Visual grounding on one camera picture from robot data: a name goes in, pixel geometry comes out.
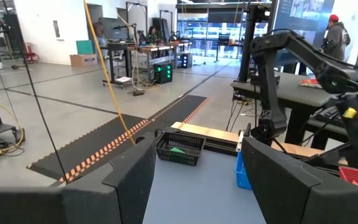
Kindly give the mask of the dark monitor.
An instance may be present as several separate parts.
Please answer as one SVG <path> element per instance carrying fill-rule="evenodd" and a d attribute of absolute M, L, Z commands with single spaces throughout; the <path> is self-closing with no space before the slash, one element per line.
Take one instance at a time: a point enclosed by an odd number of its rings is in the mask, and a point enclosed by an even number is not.
<path fill-rule="evenodd" d="M 127 26 L 120 19 L 103 17 L 101 21 L 105 38 L 110 40 L 126 40 L 128 38 Z"/>

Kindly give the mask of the green board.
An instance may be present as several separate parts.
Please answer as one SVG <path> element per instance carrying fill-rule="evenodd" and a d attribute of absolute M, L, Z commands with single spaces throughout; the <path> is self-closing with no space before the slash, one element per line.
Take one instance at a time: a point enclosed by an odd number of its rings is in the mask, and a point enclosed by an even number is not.
<path fill-rule="evenodd" d="M 94 47 L 91 40 L 77 40 L 76 41 L 77 54 L 94 54 Z"/>

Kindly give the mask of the computer tower blue lights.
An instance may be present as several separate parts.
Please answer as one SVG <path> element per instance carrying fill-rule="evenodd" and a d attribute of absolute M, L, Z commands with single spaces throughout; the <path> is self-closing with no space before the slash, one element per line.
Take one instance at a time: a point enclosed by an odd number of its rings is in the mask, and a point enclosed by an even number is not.
<path fill-rule="evenodd" d="M 178 56 L 178 68 L 191 68 L 193 63 L 193 54 L 190 52 L 182 52 Z"/>

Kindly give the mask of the red chair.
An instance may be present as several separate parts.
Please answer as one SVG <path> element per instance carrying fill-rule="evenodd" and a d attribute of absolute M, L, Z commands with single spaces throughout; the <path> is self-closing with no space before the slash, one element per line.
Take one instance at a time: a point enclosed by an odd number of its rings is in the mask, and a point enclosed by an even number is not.
<path fill-rule="evenodd" d="M 33 51 L 33 47 L 30 42 L 23 43 L 23 51 L 25 62 L 32 64 L 37 63 L 39 61 L 39 56 Z"/>

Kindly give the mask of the snack bag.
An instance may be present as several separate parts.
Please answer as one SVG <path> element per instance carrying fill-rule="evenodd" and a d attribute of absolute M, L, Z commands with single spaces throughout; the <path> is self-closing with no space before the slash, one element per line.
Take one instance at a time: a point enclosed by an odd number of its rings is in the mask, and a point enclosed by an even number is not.
<path fill-rule="evenodd" d="M 304 87 L 308 87 L 308 88 L 322 89 L 321 85 L 314 78 L 302 80 L 301 82 L 299 82 L 299 85 L 304 86 Z"/>

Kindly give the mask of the black equipment rack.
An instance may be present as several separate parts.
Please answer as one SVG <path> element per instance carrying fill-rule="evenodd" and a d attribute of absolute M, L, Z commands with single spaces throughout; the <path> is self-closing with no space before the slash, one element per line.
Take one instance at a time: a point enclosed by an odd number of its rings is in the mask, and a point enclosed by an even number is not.
<path fill-rule="evenodd" d="M 0 53 L 5 59 L 18 58 L 23 42 L 15 12 L 0 12 Z"/>

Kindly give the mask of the black mesh basket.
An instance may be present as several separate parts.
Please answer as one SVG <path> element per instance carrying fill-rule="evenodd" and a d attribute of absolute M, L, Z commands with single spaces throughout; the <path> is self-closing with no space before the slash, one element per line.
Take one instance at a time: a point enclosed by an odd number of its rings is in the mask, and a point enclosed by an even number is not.
<path fill-rule="evenodd" d="M 203 152 L 205 142 L 205 138 L 198 136 L 166 132 L 157 138 L 155 148 L 158 158 L 163 161 L 196 166 Z M 177 147 L 185 153 L 171 152 L 170 149 L 173 147 Z"/>

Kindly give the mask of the black orange-striped floor mat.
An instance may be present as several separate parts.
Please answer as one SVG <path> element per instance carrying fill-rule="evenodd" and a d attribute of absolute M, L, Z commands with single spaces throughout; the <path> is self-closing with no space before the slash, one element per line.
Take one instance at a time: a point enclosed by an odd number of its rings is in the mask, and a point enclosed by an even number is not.
<path fill-rule="evenodd" d="M 208 102 L 203 96 L 186 95 L 150 118 L 124 115 L 129 134 L 137 138 L 176 122 L 189 122 Z M 115 118 L 27 166 L 28 169 L 60 182 L 83 177 L 132 146 L 121 120 Z"/>

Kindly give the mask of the black metal rig frame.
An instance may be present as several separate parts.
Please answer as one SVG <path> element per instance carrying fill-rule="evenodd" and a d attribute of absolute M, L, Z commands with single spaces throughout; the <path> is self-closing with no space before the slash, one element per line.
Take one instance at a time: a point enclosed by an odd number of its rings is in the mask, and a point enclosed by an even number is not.
<path fill-rule="evenodd" d="M 148 7 L 139 1 L 126 1 L 126 22 L 136 24 L 137 30 L 147 32 L 148 25 Z"/>
<path fill-rule="evenodd" d="M 166 9 L 160 10 L 160 28 L 161 28 L 161 32 L 162 32 L 162 37 L 163 37 L 164 42 L 168 42 L 169 38 L 170 38 L 170 30 L 169 30 L 167 20 L 162 18 L 163 14 L 170 15 L 170 18 L 172 19 L 172 11 L 169 11 Z"/>

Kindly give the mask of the large wall display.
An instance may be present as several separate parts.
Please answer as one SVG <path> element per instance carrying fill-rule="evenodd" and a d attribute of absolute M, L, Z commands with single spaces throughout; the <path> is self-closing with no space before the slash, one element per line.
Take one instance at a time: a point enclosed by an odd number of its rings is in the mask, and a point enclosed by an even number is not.
<path fill-rule="evenodd" d="M 272 29 L 324 31 L 335 0 L 275 0 Z"/>

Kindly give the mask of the wooden workbench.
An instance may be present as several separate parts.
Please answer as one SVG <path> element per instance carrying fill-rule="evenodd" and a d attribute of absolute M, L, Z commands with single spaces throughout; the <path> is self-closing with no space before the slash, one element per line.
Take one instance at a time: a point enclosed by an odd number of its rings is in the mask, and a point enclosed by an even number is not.
<path fill-rule="evenodd" d="M 154 75 L 154 64 L 162 62 L 170 62 L 173 69 L 177 68 L 178 54 L 189 52 L 192 43 L 190 42 L 169 42 L 163 45 L 148 45 L 143 47 L 135 47 L 130 45 L 127 49 L 131 52 L 138 52 L 145 56 L 145 69 L 147 70 L 147 79 L 151 81 Z"/>

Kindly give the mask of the small yellow block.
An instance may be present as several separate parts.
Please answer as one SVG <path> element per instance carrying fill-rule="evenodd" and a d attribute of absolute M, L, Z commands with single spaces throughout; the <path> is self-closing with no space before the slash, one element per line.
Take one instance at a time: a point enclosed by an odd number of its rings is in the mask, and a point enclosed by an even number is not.
<path fill-rule="evenodd" d="M 357 114 L 357 111 L 354 108 L 349 107 L 345 112 L 343 113 L 343 117 L 347 119 L 353 119 Z"/>

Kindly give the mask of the cardboard box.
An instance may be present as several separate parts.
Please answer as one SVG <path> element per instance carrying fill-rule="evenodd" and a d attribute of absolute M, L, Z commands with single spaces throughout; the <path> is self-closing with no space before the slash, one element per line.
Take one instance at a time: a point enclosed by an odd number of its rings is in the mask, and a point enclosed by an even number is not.
<path fill-rule="evenodd" d="M 76 54 L 70 55 L 72 67 L 87 67 L 98 63 L 96 54 Z"/>

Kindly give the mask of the black rolling desk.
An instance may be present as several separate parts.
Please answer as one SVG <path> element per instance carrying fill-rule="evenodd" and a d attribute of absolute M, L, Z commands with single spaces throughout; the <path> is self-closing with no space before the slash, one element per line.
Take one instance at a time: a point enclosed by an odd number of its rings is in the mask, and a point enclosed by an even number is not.
<path fill-rule="evenodd" d="M 129 50 L 129 44 L 124 43 L 108 43 L 107 46 L 101 47 L 101 49 L 105 49 L 108 51 L 108 77 L 102 80 L 102 85 L 106 86 L 107 84 L 113 84 L 119 86 L 121 89 L 124 89 L 126 86 L 131 84 L 130 82 L 116 82 L 115 79 L 119 78 L 120 76 L 115 75 L 114 73 L 114 63 L 113 63 L 113 55 L 114 52 L 123 51 L 124 56 L 124 65 L 125 65 L 125 77 L 132 78 L 131 71 L 132 71 L 132 59 L 131 53 Z"/>

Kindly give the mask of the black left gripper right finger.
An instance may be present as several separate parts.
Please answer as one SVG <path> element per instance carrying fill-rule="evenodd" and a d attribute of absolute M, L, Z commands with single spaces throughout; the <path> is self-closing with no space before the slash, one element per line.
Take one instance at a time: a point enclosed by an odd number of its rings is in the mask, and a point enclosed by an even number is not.
<path fill-rule="evenodd" d="M 252 138 L 241 153 L 267 224 L 358 224 L 358 186 Z"/>

